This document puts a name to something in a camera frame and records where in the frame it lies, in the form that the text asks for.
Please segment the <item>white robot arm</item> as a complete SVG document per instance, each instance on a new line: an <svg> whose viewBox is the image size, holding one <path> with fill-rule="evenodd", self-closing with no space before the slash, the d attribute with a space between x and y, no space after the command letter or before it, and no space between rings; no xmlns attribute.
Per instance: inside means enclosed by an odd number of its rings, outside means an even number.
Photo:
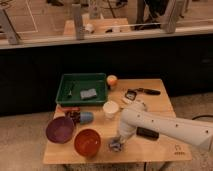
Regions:
<svg viewBox="0 0 213 171"><path fill-rule="evenodd" d="M213 152L213 123L152 114L143 103L135 101L121 111L116 140L124 144L138 127Z"/></svg>

